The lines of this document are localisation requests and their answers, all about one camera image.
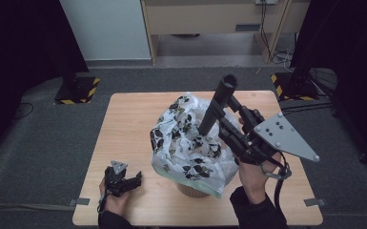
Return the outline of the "black curtain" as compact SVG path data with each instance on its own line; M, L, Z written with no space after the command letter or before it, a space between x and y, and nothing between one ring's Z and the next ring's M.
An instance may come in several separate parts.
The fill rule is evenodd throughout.
M0 0L0 140L25 91L85 63L60 0Z
M367 160L367 0L311 0L291 66L335 72L336 102Z

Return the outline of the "black yellow-striped stand base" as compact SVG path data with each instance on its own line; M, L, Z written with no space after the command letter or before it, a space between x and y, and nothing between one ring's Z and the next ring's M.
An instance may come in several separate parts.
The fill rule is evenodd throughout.
M271 76L279 101L318 100L318 92L313 82L292 73L275 73Z
M100 79L93 76L77 77L71 85L63 83L57 92L55 104L78 104L90 103Z

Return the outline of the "person's left hand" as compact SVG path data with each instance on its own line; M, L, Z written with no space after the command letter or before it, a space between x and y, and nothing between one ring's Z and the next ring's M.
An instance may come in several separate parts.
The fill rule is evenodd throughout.
M99 204L99 209L102 211L109 211L124 217L130 199L130 195L131 192L124 193L121 197L108 195L106 197L106 200Z

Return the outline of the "black stand leg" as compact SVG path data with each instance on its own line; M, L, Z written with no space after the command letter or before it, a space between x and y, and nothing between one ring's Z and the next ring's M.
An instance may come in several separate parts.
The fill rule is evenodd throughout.
M298 106L291 106L282 108L281 111L284 113L296 113L302 111L310 111L310 110L317 110L317 109L324 109L324 108L331 108L333 107L332 103L317 103L317 104L308 104L308 105L298 105Z

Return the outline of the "person's right hand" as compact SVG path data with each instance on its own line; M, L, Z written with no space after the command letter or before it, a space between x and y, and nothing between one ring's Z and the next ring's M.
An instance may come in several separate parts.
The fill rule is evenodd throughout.
M266 182L269 179L266 173L272 173L276 165L264 161L261 165L239 162L239 177L246 196L251 204L259 204L266 199Z

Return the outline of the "wooden desk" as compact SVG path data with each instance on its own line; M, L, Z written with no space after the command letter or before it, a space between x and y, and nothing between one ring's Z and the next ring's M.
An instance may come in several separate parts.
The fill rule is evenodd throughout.
M263 60L273 60L283 33L300 31L311 0L140 0L150 51L164 34L252 32Z

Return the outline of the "grey mesh waste basket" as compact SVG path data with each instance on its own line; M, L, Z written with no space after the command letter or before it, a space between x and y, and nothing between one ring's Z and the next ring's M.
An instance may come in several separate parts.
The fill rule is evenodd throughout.
M181 192L183 195L190 197L190 198L205 198L208 197L209 194L206 194L204 192L198 191L193 187L177 183L176 188L179 192Z

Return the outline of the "white black-printed plastic bag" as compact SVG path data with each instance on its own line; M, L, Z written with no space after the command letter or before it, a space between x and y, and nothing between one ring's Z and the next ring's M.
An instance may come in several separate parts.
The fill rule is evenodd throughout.
M218 123L207 135L198 131L209 105L208 99L184 93L160 115L150 131L152 166L177 184L220 198L238 166L218 136Z

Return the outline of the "grey tape piece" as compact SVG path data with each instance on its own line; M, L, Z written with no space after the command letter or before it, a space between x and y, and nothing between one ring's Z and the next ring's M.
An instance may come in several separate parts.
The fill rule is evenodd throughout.
M88 198L74 198L69 201L69 205L75 207L76 205L88 205L90 200Z
M324 198L306 198L304 203L307 207L310 206L325 206L327 204Z

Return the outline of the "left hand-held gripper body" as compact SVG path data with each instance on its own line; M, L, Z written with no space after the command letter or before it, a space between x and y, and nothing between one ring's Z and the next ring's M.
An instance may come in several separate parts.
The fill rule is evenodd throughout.
M112 160L111 165L105 170L105 192L107 195L121 197L125 190L125 175L127 164Z

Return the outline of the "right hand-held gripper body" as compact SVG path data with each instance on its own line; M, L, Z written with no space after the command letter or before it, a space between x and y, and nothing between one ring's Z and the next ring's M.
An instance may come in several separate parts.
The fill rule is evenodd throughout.
M258 110L244 108L239 113L243 127L260 137L273 148L273 152L285 152L293 156L319 162L319 155L312 149L282 112L265 119Z

